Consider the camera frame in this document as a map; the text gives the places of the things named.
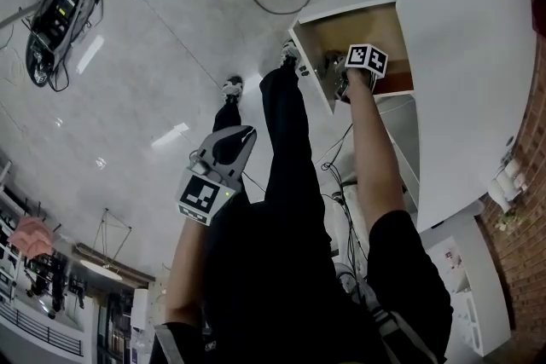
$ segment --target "white sneaker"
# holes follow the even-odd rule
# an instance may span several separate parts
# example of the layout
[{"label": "white sneaker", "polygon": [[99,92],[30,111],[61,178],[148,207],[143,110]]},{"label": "white sneaker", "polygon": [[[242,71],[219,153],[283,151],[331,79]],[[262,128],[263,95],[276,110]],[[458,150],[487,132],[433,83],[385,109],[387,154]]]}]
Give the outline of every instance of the white sneaker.
[{"label": "white sneaker", "polygon": [[239,103],[242,96],[242,77],[236,75],[229,77],[222,87],[222,96],[224,103]]},{"label": "white sneaker", "polygon": [[290,38],[282,45],[279,67],[284,66],[284,64],[288,62],[295,69],[299,64],[300,58],[299,50],[296,47],[295,42]]}]

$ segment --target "brick wall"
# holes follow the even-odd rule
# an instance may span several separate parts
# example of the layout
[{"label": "brick wall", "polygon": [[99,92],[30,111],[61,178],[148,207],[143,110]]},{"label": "brick wall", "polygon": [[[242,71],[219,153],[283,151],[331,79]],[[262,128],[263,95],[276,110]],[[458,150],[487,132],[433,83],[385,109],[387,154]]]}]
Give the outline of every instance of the brick wall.
[{"label": "brick wall", "polygon": [[546,40],[542,37],[537,41],[531,94],[514,152],[529,183],[516,217],[500,230],[502,211],[487,196],[480,219],[513,325],[513,339],[487,359],[502,364],[534,362],[546,343]]}]

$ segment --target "person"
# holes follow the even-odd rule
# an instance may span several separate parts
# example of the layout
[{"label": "person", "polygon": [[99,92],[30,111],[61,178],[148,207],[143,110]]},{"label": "person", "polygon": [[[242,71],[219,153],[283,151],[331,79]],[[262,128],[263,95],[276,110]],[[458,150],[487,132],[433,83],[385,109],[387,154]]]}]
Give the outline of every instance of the person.
[{"label": "person", "polygon": [[[274,154],[264,201],[250,204],[243,190],[210,228],[183,225],[153,364],[390,362],[372,315],[336,280],[298,61],[289,40],[279,67],[260,83]],[[351,70],[348,78],[358,200],[370,229],[368,284],[444,362],[450,295],[404,211],[398,163],[374,97],[362,73]],[[228,79],[213,130],[241,124],[242,85]],[[239,145],[223,144],[223,159]],[[409,361],[428,362],[405,346]]]}]

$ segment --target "open drawer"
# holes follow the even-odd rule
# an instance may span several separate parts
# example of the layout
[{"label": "open drawer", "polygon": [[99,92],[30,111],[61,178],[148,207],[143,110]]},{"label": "open drawer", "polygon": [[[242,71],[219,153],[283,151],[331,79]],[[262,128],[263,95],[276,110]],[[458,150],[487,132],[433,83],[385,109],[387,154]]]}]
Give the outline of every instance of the open drawer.
[{"label": "open drawer", "polygon": [[374,0],[333,8],[331,0],[313,9],[304,9],[290,34],[302,55],[302,61],[326,108],[333,113],[339,76],[324,68],[330,50],[346,54],[351,44],[370,43],[389,55],[386,75],[375,86],[376,95],[399,95],[413,92],[408,52],[402,36],[394,0]]}]

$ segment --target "white cabinet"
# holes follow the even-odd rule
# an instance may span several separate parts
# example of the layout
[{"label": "white cabinet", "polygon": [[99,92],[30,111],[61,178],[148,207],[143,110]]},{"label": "white cabinet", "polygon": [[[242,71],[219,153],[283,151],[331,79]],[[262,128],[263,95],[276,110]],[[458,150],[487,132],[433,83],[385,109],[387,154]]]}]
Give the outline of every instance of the white cabinet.
[{"label": "white cabinet", "polygon": [[290,33],[310,73],[300,80],[317,87],[325,117],[336,89],[322,68],[329,50],[372,43],[389,54],[375,93],[415,97],[383,119],[419,232],[486,193],[531,88],[531,0],[322,0],[301,11]]},{"label": "white cabinet", "polygon": [[457,214],[421,233],[421,242],[450,292],[453,320],[463,343],[485,356],[508,341],[501,282],[474,218]]}]

